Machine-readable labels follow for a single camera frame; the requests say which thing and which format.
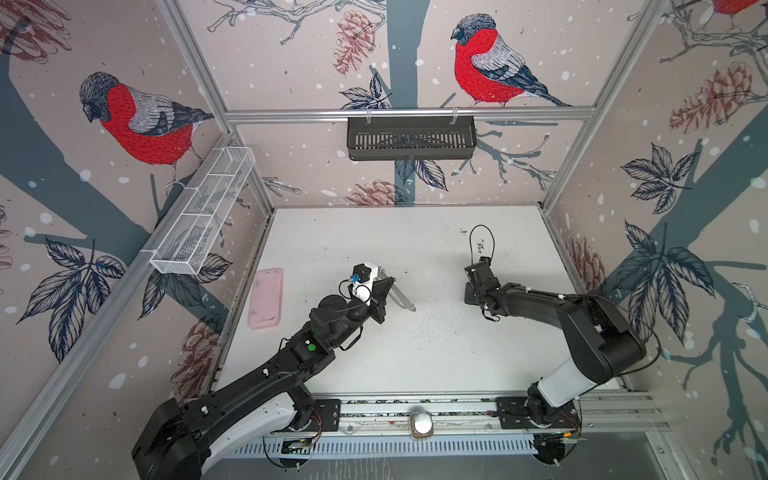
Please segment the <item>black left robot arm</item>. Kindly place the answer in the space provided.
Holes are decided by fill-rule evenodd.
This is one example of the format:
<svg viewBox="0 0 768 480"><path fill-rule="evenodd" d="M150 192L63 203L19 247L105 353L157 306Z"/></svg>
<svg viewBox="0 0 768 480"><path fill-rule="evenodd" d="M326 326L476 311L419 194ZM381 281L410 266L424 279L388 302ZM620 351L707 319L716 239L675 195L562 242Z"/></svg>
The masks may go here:
<svg viewBox="0 0 768 480"><path fill-rule="evenodd" d="M383 323L392 277L349 298L329 295L262 365L184 405L170 399L152 413L131 457L142 479L199 479L257 437L309 426L315 400L306 382L361 337L366 320Z"/></svg>

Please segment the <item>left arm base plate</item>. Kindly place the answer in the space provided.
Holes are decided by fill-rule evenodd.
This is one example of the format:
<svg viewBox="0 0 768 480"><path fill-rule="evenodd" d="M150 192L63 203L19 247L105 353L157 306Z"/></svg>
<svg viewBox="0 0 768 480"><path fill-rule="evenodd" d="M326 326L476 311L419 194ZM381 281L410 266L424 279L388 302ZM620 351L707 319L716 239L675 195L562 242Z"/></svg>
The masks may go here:
<svg viewBox="0 0 768 480"><path fill-rule="evenodd" d="M283 432L337 432L340 418L339 399L316 399L313 406L301 410Z"/></svg>

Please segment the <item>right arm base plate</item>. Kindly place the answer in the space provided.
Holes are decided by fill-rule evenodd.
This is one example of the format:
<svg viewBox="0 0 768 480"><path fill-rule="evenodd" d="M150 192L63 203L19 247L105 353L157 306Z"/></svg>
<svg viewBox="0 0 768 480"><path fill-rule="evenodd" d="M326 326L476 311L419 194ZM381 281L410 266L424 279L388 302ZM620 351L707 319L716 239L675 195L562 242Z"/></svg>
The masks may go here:
<svg viewBox="0 0 768 480"><path fill-rule="evenodd" d="M525 397L497 397L492 416L503 430L557 429L580 430L582 423L573 401L551 407L545 401Z"/></svg>

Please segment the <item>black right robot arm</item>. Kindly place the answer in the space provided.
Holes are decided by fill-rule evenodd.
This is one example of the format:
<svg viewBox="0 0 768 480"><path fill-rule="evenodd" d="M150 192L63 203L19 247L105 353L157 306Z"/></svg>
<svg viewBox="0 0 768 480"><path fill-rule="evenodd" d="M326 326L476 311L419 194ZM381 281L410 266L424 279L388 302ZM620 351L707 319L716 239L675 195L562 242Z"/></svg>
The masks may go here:
<svg viewBox="0 0 768 480"><path fill-rule="evenodd" d="M503 284L482 257L465 268L464 303L480 308L497 322L519 317L561 331L568 356L527 390L522 411L532 425L547 428L566 416L565 410L584 393L607 383L645 358L646 342L619 308L587 294L562 294Z"/></svg>

